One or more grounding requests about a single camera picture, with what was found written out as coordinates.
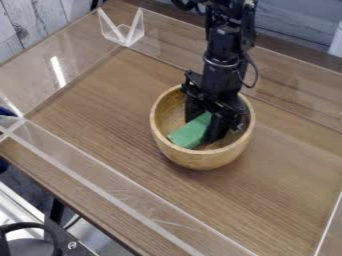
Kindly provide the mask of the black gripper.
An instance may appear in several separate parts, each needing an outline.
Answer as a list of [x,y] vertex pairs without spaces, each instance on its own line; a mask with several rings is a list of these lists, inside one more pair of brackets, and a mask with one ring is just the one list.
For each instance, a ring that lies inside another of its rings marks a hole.
[[220,140],[230,130],[239,130],[247,107],[239,98],[247,71],[247,59],[215,62],[204,58],[203,73],[186,72],[182,92],[186,94],[186,121],[198,118],[206,111],[211,113],[203,142]]

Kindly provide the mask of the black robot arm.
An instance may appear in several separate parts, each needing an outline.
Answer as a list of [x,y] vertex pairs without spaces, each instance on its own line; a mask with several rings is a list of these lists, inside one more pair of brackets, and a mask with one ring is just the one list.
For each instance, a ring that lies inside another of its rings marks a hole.
[[186,121],[191,122],[208,113],[208,124],[200,142],[210,144],[220,140],[230,130],[236,131],[248,113],[239,93],[244,83],[247,67],[256,69],[248,56],[255,46],[255,16],[258,0],[171,0],[183,11],[199,4],[206,6],[206,40],[203,72],[187,70],[182,91],[186,94]]

